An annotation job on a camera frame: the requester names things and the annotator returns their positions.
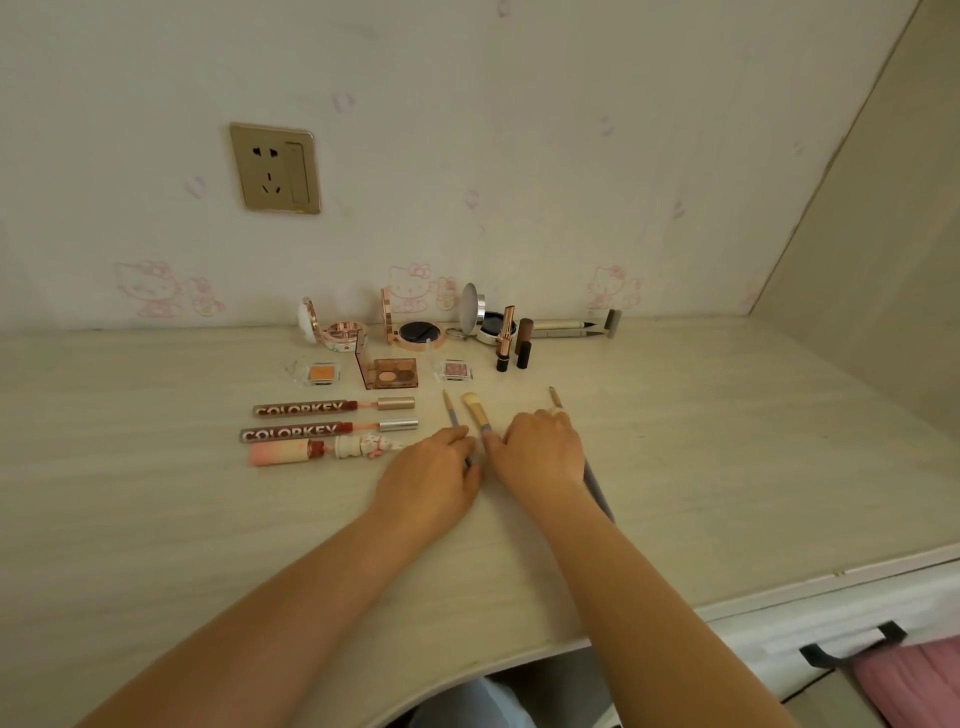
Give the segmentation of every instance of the drawer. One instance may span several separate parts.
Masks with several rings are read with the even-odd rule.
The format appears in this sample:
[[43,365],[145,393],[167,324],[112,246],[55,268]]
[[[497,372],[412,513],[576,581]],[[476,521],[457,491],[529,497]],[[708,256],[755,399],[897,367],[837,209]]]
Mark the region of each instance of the drawer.
[[905,644],[960,634],[960,562],[911,571],[710,623],[771,692],[783,699],[823,673],[800,648],[844,658],[884,639],[893,621]]

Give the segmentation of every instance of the pink cloth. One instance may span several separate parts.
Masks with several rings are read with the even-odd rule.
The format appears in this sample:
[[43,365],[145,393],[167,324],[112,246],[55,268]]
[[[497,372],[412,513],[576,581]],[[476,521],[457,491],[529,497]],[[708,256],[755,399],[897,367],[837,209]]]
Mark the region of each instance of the pink cloth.
[[865,655],[853,673],[892,728],[960,728],[960,637]]

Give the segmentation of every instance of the gold outlet plate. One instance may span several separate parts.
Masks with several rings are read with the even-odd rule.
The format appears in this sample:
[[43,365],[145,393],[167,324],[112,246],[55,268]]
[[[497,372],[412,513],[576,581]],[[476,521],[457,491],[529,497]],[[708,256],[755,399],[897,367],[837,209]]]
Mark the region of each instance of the gold outlet plate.
[[320,214],[313,134],[230,124],[243,201],[249,209]]

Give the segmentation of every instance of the open compact lid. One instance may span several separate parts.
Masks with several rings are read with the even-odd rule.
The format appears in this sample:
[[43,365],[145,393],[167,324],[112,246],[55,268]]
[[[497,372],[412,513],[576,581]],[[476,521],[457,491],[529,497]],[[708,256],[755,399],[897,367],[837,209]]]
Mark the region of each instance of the open compact lid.
[[460,331],[465,336],[472,336],[483,324],[484,314],[487,312],[487,300],[477,293],[473,283],[464,286],[460,294]]

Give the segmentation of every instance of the hand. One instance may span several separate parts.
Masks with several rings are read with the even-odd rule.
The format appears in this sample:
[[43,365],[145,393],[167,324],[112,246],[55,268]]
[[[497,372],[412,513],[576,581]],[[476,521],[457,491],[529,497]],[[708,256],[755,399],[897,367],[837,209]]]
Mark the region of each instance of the hand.
[[480,490],[480,466],[464,473],[464,458],[476,447],[468,432],[447,427],[404,448],[376,485],[367,513],[398,531],[415,553],[453,528]]
[[503,440],[486,431],[483,441],[497,477],[534,518],[564,494],[587,492],[584,447],[563,410],[522,412]]

